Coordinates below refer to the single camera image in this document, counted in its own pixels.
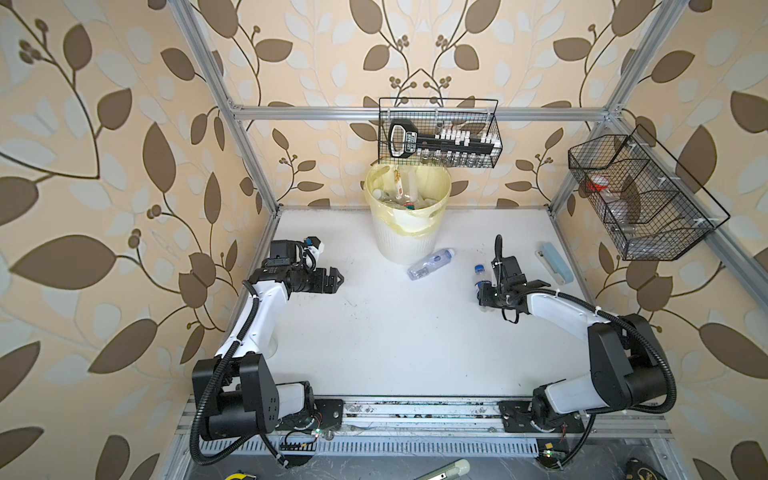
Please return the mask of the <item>clear bottle blue label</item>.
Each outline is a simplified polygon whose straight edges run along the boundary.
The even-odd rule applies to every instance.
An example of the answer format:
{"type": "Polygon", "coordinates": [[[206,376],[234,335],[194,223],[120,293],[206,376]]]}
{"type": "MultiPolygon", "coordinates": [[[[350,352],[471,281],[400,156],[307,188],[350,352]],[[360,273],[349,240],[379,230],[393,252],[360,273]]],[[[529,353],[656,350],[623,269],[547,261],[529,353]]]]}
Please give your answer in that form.
{"type": "Polygon", "coordinates": [[[483,264],[477,264],[474,267],[474,272],[476,297],[478,300],[481,300],[485,293],[493,292],[493,282],[490,272],[485,268],[483,264]]]}

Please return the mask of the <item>capless bottle green red label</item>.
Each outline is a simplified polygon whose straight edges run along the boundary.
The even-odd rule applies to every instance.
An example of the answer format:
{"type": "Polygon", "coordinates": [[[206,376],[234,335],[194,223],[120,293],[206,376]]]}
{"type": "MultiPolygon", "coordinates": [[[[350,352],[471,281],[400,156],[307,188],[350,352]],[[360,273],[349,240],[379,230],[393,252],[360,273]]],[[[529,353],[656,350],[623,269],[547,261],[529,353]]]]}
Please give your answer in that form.
{"type": "Polygon", "coordinates": [[[413,169],[394,170],[395,200],[406,209],[414,209],[419,201],[417,176],[413,169]]]}

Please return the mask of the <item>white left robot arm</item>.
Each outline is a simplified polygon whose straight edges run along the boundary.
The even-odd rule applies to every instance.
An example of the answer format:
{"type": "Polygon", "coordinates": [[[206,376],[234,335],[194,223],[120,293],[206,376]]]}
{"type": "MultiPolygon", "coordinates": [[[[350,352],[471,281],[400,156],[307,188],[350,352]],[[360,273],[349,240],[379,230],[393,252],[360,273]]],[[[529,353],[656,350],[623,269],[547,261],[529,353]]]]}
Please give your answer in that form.
{"type": "Polygon", "coordinates": [[[278,384],[267,364],[276,322],[293,293],[334,294],[344,277],[335,267],[302,261],[267,262],[243,282],[244,304],[217,353],[196,363],[196,412],[190,455],[201,466],[217,463],[260,438],[280,465],[289,460],[267,438],[278,428],[320,436],[342,423],[343,401],[317,401],[306,381],[278,384]]]}

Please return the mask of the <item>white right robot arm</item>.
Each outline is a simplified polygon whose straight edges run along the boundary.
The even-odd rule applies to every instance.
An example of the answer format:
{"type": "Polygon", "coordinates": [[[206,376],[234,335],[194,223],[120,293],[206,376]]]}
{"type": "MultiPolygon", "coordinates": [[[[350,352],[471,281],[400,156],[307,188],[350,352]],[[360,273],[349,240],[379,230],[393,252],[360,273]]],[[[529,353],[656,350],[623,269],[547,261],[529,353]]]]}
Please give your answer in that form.
{"type": "Polygon", "coordinates": [[[678,391],[671,366],[650,323],[641,315],[619,316],[550,284],[527,279],[514,256],[497,253],[495,280],[478,286],[478,303],[517,324],[522,315],[546,320],[587,345],[589,371],[579,377],[537,387],[528,422],[552,431],[577,413],[634,410],[669,412],[678,391]]]}

